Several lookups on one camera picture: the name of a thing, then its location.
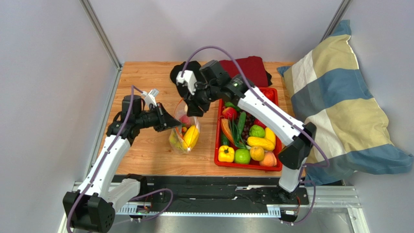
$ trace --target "striped pillow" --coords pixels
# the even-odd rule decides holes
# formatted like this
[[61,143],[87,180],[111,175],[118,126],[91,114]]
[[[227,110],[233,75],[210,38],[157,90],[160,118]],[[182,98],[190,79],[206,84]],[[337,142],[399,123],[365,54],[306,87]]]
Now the striped pillow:
[[[396,148],[387,131],[388,118],[369,92],[348,44],[349,20],[292,67],[280,67],[296,118],[317,126],[315,141],[329,168],[307,167],[316,184],[335,182],[354,171],[395,174],[411,170],[413,156]],[[316,148],[308,163],[322,163]]]

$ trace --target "clear plastic bag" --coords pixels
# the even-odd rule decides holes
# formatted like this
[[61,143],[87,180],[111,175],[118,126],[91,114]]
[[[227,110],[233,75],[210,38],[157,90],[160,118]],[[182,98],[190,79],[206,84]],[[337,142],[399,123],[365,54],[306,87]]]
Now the clear plastic bag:
[[182,125],[171,130],[170,145],[176,152],[188,154],[197,144],[200,135],[200,122],[195,116],[187,116],[187,105],[183,99],[175,108],[173,116]]

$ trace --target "red cloth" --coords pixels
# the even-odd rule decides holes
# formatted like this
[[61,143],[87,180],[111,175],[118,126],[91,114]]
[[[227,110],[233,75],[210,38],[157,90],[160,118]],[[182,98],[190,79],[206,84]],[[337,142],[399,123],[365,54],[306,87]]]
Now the red cloth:
[[[263,60],[261,57],[250,56],[247,58],[236,59],[239,63],[243,73],[248,79],[250,79],[256,86],[268,87],[266,70],[264,69]],[[233,78],[239,71],[232,61],[222,60],[220,64]]]

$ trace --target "red plastic bin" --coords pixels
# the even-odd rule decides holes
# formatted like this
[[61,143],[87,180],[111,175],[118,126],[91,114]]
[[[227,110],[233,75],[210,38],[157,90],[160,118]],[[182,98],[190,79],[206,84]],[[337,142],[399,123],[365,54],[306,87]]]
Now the red plastic bin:
[[[260,91],[272,91],[273,92],[273,96],[274,99],[271,100],[273,101],[273,103],[275,103],[276,105],[279,105],[279,102],[277,100],[277,91],[274,88],[270,88],[270,87],[259,87]],[[236,164],[236,163],[225,163],[225,162],[220,162],[219,161],[219,147],[220,147],[220,141],[221,141],[221,116],[222,116],[222,111],[224,109],[224,103],[222,100],[220,100],[219,102],[219,111],[217,114],[217,132],[216,132],[216,149],[214,152],[214,163],[218,166],[229,166],[229,167],[241,167],[241,168],[250,168],[250,169],[257,169],[257,170],[266,170],[266,171],[281,171],[282,170],[282,164],[279,161],[279,153],[282,150],[282,143],[280,141],[280,139],[278,137],[276,137],[276,146],[275,146],[275,150],[273,150],[273,153],[275,154],[275,157],[277,159],[277,165],[273,166],[273,167],[269,167],[269,166],[260,166],[258,161],[254,161],[253,159],[250,160],[249,164]],[[231,147],[236,150],[237,147],[235,145],[233,145],[232,143],[230,143]]]

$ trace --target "wooden table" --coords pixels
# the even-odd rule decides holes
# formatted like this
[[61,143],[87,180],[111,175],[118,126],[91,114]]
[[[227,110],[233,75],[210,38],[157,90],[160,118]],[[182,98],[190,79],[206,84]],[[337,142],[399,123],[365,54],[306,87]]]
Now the wooden table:
[[[131,94],[131,85],[145,91],[159,90],[156,97],[165,109],[173,114],[181,100],[175,84],[170,80],[170,71],[181,62],[127,62],[125,63],[115,94],[107,126],[115,114],[121,111],[124,96]],[[292,63],[267,62],[266,70],[272,75],[271,87],[277,89],[279,106],[293,115],[292,103],[282,78],[276,68]],[[199,175],[199,176],[280,176],[281,172],[221,167],[214,164],[218,101],[200,118],[201,133],[193,151],[187,155],[176,154],[169,143],[171,130],[157,133],[152,128],[141,130],[131,149],[118,167],[117,174],[141,175]]]

